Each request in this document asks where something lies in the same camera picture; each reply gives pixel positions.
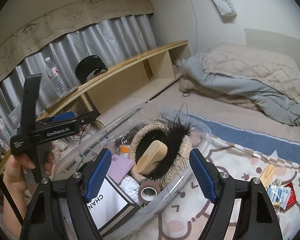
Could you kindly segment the person's left hand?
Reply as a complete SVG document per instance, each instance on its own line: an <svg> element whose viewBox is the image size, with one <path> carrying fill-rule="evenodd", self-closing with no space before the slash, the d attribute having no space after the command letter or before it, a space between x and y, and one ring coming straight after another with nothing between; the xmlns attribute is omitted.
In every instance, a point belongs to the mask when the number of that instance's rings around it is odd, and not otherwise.
<svg viewBox="0 0 300 240"><path fill-rule="evenodd" d="M6 164L3 181L10 194L24 193L27 190L24 169L33 170L36 166L26 154L11 155Z"/></svg>

